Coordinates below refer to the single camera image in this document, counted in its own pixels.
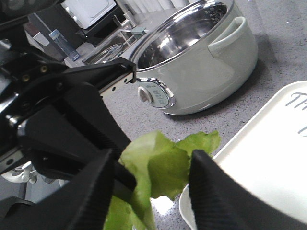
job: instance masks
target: white plate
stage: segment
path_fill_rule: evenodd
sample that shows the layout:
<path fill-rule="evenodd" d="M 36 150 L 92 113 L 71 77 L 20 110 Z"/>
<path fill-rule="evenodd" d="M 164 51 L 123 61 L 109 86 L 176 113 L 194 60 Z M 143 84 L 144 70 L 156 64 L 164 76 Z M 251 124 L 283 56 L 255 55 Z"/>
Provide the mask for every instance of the white plate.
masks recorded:
<path fill-rule="evenodd" d="M 307 224 L 307 81 L 279 90 L 214 161 L 256 197 Z M 190 202 L 187 194 L 181 204 Z M 180 213 L 196 230 L 192 210 Z"/>

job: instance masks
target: white pot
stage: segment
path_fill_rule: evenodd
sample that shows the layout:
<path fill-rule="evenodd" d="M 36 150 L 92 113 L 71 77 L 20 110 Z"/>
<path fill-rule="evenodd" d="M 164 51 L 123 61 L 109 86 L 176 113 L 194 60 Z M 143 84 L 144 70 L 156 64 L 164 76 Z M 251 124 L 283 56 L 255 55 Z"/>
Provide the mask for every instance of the white pot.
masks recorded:
<path fill-rule="evenodd" d="M 202 11 L 209 15 L 215 2 L 202 0 L 171 16 L 137 46 L 131 60 L 137 63 L 142 101 L 168 114 L 191 114 L 219 103 L 247 80 L 258 58 L 255 38 L 234 1 L 219 2 L 227 12 L 209 22 L 216 23 L 209 31 L 202 31 L 207 19 L 197 20 Z M 158 52 L 169 53 L 159 57 Z"/>

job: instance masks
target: speckled countertop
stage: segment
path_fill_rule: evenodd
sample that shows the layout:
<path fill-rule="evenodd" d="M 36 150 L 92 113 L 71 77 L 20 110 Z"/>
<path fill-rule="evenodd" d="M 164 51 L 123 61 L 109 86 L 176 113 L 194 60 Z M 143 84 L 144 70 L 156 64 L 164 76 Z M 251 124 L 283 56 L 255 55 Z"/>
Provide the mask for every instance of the speckled countertop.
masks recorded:
<path fill-rule="evenodd" d="M 220 150 L 279 89 L 307 79 L 307 1 L 236 3 L 259 46 L 259 60 L 250 78 L 226 100 L 192 115 L 166 115 L 140 102 L 137 85 L 127 85 L 105 103 L 131 140 L 157 129 L 174 141 L 217 129 L 222 138 Z M 159 230 L 189 229 L 179 214 L 178 199 L 165 214 L 156 212 L 156 223 Z"/>

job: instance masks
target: green lettuce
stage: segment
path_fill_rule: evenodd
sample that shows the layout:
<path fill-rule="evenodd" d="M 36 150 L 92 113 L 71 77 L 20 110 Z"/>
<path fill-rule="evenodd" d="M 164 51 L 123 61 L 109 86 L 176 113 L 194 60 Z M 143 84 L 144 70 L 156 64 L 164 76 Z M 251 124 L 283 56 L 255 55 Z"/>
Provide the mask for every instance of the green lettuce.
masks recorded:
<path fill-rule="evenodd" d="M 160 131 L 145 134 L 131 142 L 119 162 L 136 178 L 130 204 L 113 197 L 104 230 L 155 230 L 150 197 L 181 193 L 189 180 L 192 151 L 201 149 L 211 154 L 220 143 L 217 131 L 199 132 L 174 143 Z"/>

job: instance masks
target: faucet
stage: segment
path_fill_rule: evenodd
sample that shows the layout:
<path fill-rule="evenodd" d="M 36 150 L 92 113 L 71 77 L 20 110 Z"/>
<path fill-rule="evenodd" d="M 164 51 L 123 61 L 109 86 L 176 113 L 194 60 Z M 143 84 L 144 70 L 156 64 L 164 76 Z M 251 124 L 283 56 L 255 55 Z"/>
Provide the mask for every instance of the faucet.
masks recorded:
<path fill-rule="evenodd" d="M 126 18 L 126 20 L 124 20 L 123 22 L 120 22 L 119 19 L 117 18 L 117 16 L 114 15 L 113 21 L 118 26 L 125 27 L 126 25 L 130 25 L 131 28 L 136 27 L 137 23 L 136 23 L 135 19 L 133 18 L 133 15 L 130 11 L 126 11 L 124 13 L 124 17 Z"/>

